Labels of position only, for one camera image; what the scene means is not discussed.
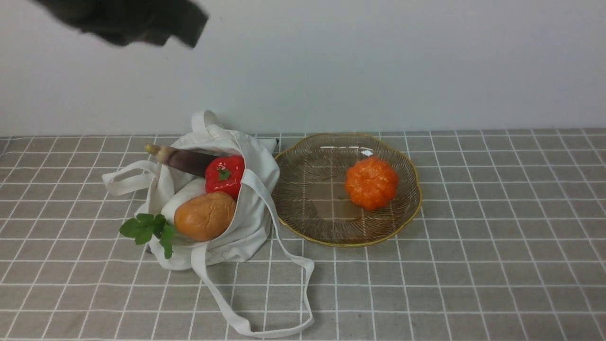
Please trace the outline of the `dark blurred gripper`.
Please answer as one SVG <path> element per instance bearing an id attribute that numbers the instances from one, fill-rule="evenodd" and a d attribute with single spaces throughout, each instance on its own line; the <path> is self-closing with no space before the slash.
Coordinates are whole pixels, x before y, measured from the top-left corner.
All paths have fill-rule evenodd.
<path id="1" fill-rule="evenodd" d="M 164 46 L 175 37 L 195 48 L 209 14 L 193 0 L 35 0 L 64 25 L 125 47 Z"/>

